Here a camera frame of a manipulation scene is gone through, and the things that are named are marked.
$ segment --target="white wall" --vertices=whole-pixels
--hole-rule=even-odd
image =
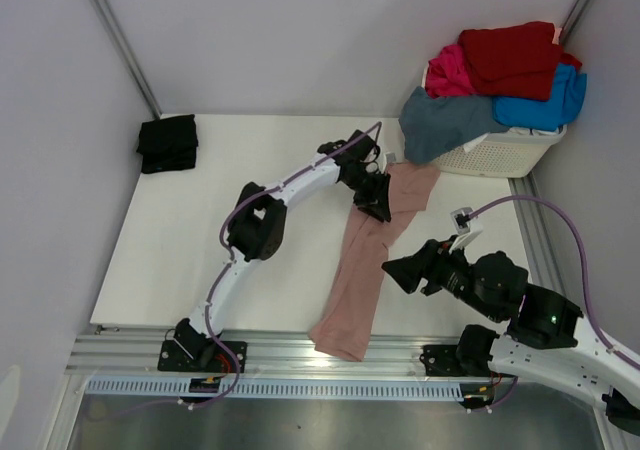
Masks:
[[[88,322],[149,118],[88,0],[0,0],[0,375],[22,391],[0,448],[35,449]]]
[[[468,27],[574,0],[110,0],[164,112],[396,116]]]
[[[589,75],[580,117],[535,169],[542,196],[564,208],[586,243],[601,326],[640,352],[639,0],[595,0],[570,42]],[[580,298],[575,243],[555,219],[552,238],[568,292]]]

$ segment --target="gray cloth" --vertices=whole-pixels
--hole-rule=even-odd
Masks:
[[[490,97],[431,98],[417,87],[400,114],[404,156],[416,164],[429,163],[485,133],[502,133],[509,127],[493,119]]]

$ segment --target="pink trousers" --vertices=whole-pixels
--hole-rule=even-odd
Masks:
[[[309,333],[319,352],[355,362],[364,358],[384,278],[381,265],[389,247],[427,207],[440,172],[433,165],[400,163],[390,166],[389,174],[391,221],[381,223],[356,207],[349,214],[324,315]]]

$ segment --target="white platform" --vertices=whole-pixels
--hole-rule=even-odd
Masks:
[[[226,256],[218,232],[249,181],[269,183],[305,164],[327,141],[347,139],[376,122],[358,117],[196,117],[200,148],[194,170],[141,175],[91,322],[120,326],[175,325],[208,291]],[[402,155],[396,119],[383,119],[383,151]],[[478,208],[510,194],[506,179],[443,173],[425,212],[390,252],[408,255],[429,238],[444,239],[449,212]],[[287,217],[276,255],[249,277],[227,327],[308,331],[321,317],[338,263],[353,192],[323,189]],[[527,260],[512,204],[482,217],[485,232],[468,249],[470,261],[503,250],[517,265]],[[386,278],[373,333],[458,336],[469,323],[489,321],[447,292],[406,295]]]

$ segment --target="pile of clothes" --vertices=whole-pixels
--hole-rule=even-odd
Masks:
[[[530,22],[464,30],[429,61],[400,116],[405,157],[427,163],[511,127],[558,132],[582,108],[587,76],[558,44],[560,29]]]

